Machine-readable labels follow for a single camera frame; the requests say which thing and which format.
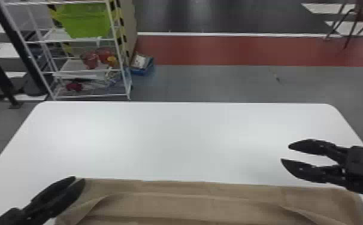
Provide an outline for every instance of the beige towel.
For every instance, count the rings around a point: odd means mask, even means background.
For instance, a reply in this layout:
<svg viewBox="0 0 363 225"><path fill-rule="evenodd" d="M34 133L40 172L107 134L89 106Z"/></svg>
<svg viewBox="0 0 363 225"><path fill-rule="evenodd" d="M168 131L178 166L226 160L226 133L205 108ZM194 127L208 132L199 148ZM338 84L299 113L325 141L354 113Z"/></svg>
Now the beige towel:
<svg viewBox="0 0 363 225"><path fill-rule="evenodd" d="M363 225L363 203L335 188L87 180L56 224Z"/></svg>

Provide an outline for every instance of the white table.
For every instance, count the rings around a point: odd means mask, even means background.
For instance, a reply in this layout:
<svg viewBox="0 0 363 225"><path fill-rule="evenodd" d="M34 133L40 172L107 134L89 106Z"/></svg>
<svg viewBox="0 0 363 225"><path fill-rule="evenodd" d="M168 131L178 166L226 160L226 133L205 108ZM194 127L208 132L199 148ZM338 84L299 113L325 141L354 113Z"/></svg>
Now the white table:
<svg viewBox="0 0 363 225"><path fill-rule="evenodd" d="M362 145L324 104L41 103L0 155L0 215L69 175L326 187L280 163L332 163L288 150L305 138Z"/></svg>

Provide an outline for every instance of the red item on shelf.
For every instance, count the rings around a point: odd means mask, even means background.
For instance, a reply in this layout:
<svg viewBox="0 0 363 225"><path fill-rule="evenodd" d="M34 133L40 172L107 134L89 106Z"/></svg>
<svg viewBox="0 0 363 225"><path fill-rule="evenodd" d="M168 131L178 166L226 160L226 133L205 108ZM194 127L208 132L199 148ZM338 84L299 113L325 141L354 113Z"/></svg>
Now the red item on shelf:
<svg viewBox="0 0 363 225"><path fill-rule="evenodd" d="M69 83L65 86L65 88L67 89L67 91L72 91L72 90L75 90L76 92L80 92L82 91L83 89L83 86L82 84L80 83L76 83L76 82L73 82L73 83Z"/></svg>
<svg viewBox="0 0 363 225"><path fill-rule="evenodd" d="M95 69L98 67L98 58L99 56L95 51L87 51L81 55L81 60L87 69Z"/></svg>
<svg viewBox="0 0 363 225"><path fill-rule="evenodd" d="M100 59L101 63L103 63L103 64L110 64L110 62L108 61L108 58L115 55L114 51L109 47L98 48L96 50L96 53L98 54L99 59Z"/></svg>

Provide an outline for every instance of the green basket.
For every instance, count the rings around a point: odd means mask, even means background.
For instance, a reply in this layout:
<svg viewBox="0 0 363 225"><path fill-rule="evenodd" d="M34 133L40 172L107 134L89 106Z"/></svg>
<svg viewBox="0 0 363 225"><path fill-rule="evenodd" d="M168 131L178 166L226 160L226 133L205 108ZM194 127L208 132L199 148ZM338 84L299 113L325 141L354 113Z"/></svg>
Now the green basket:
<svg viewBox="0 0 363 225"><path fill-rule="evenodd" d="M59 5L56 6L56 10L50 10L50 13L53 19L62 24L71 38L106 37L110 31L106 4ZM113 20L117 19L117 15L113 10Z"/></svg>

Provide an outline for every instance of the gray floor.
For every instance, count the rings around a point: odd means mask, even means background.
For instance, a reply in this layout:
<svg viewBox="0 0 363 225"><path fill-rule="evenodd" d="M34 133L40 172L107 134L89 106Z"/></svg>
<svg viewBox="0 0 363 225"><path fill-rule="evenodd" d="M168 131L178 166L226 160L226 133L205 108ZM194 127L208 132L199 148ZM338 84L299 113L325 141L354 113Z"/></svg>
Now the gray floor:
<svg viewBox="0 0 363 225"><path fill-rule="evenodd" d="M328 103L338 108L363 140L363 68L157 66L152 76L134 78L132 99ZM8 104L0 102L0 152L35 105L8 110Z"/></svg>

